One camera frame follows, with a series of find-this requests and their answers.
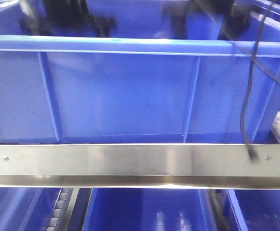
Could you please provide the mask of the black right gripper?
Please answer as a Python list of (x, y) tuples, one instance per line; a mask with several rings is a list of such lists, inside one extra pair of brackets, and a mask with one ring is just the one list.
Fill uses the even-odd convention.
[(175, 0), (162, 7), (173, 39), (237, 40), (250, 26), (251, 5), (235, 0)]

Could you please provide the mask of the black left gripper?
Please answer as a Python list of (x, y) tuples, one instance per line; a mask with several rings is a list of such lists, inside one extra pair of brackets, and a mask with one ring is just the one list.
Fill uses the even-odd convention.
[(110, 37), (117, 21), (96, 16), (85, 0), (21, 0), (21, 28), (36, 36)]

